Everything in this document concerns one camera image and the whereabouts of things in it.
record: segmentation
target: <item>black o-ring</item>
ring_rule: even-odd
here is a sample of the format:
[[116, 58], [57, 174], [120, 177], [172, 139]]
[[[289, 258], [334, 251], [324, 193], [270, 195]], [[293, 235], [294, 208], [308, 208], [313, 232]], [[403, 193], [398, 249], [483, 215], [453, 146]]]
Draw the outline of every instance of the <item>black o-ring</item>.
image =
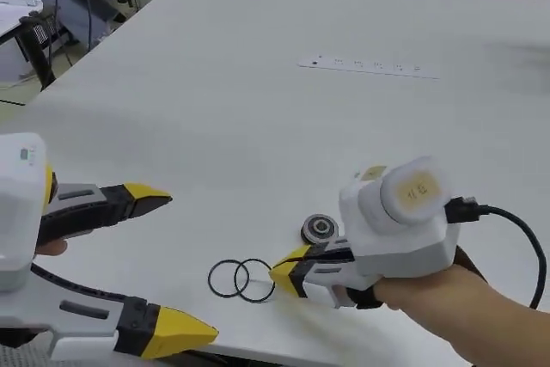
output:
[[[259, 258], [249, 258], [247, 260], [244, 260], [242, 262], [239, 262], [239, 265], [237, 266], [237, 268], [235, 269], [235, 273], [233, 274], [233, 285], [235, 286], [235, 290], [238, 291], [237, 292], [237, 296], [239, 296], [240, 298], [242, 298], [244, 301], [246, 301], [247, 303], [252, 303], [252, 304], [260, 304], [260, 303], [263, 303], [265, 300], [267, 300], [267, 298], [271, 297], [273, 292], [275, 291], [275, 283], [272, 283], [272, 288], [270, 289], [270, 291], [265, 295], [263, 296], [262, 298], [258, 298], [258, 299], [254, 299], [254, 298], [248, 298], [246, 297], [244, 294], [242, 294], [242, 292], [244, 290], [246, 290], [247, 286], [248, 286], [248, 281], [250, 280], [250, 272], [248, 271], [247, 267], [246, 267], [246, 264], [248, 262], [259, 262], [260, 264], [262, 264], [263, 266], [265, 266], [268, 270], [271, 271], [271, 266], [269, 264], [267, 264], [265, 261], [263, 260], [260, 260]], [[237, 284], [237, 275], [239, 274], [239, 270], [241, 268], [244, 268], [245, 271], [247, 272], [247, 282], [245, 283], [245, 286], [244, 288], [241, 288], [239, 289], [239, 285]]]
[[[239, 289], [239, 287], [237, 286], [237, 283], [236, 283], [236, 276], [235, 276], [235, 291], [234, 293], [231, 293], [231, 294], [223, 294], [219, 291], [217, 291], [214, 286], [212, 285], [212, 274], [214, 273], [214, 271], [216, 271], [216, 269], [219, 267], [219, 266], [222, 266], [223, 264], [237, 264], [237, 269], [235, 270], [235, 274], [237, 274], [237, 272], [241, 269], [241, 267], [244, 268], [244, 271], [245, 273], [247, 274], [247, 281], [244, 283], [244, 285], [242, 286], [242, 289]], [[210, 291], [212, 291], [215, 295], [217, 295], [218, 297], [221, 297], [221, 298], [233, 298], [233, 297], [237, 297], [237, 296], [240, 296], [241, 293], [247, 289], [248, 287], [248, 284], [250, 283], [250, 271], [248, 270], [248, 268], [246, 268], [245, 266], [242, 265], [242, 263], [238, 260], [221, 260], [219, 261], [218, 263], [216, 263], [211, 269], [210, 269], [210, 272], [208, 272], [208, 287], [210, 288]]]

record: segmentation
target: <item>human hand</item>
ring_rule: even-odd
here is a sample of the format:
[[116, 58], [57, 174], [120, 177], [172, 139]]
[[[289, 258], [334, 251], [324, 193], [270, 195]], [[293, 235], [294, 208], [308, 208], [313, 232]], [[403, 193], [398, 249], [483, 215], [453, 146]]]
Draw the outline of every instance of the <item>human hand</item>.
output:
[[503, 299], [483, 278], [457, 265], [422, 278], [383, 278], [375, 295], [459, 353], [462, 335], [475, 328], [475, 309], [494, 307]]
[[66, 249], [67, 249], [67, 241], [56, 240], [56, 241], [49, 242], [42, 247], [36, 248], [36, 254], [57, 256], [64, 253]]

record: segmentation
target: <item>desk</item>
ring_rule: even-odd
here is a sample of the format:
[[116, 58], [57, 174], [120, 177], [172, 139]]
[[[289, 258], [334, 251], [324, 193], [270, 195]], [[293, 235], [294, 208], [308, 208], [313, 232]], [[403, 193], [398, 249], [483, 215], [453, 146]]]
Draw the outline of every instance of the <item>desk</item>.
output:
[[[225, 258], [275, 262], [306, 216], [339, 217], [359, 168], [423, 154], [456, 194], [510, 209], [550, 247], [549, 19], [547, 0], [154, 0], [0, 132], [39, 132], [61, 181], [143, 181], [175, 201], [39, 263], [196, 315], [221, 332], [212, 352], [465, 366], [400, 313], [225, 300], [206, 275]], [[297, 66], [316, 53], [422, 64], [440, 79]], [[537, 266], [519, 229], [486, 217], [461, 245], [496, 288], [529, 301]]]
[[36, 71], [42, 88], [45, 89], [55, 81], [55, 76], [51, 72], [50, 65], [34, 33], [35, 24], [21, 22], [22, 17], [28, 16], [32, 11], [40, 12], [41, 10], [41, 2], [36, 7], [0, 4], [0, 46], [8, 40], [16, 38], [20, 48]]

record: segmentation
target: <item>metal bearing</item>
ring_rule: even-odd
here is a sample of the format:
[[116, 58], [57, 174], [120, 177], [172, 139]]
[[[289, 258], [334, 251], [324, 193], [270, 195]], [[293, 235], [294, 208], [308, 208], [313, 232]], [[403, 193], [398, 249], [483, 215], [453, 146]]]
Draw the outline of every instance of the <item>metal bearing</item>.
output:
[[305, 220], [300, 234], [309, 245], [329, 242], [338, 238], [338, 224], [328, 215], [314, 214]]

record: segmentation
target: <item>white power strip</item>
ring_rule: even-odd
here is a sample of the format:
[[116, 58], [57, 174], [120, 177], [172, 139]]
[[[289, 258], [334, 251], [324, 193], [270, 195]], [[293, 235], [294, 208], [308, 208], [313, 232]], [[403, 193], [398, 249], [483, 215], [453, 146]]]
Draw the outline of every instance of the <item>white power strip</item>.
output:
[[317, 55], [312, 58], [301, 59], [298, 66], [303, 68], [318, 68], [330, 70], [347, 70], [350, 72], [376, 73], [393, 76], [421, 77], [424, 79], [439, 79], [440, 77], [433, 71], [421, 64], [389, 64], [379, 60], [356, 60], [331, 58], [328, 56]]

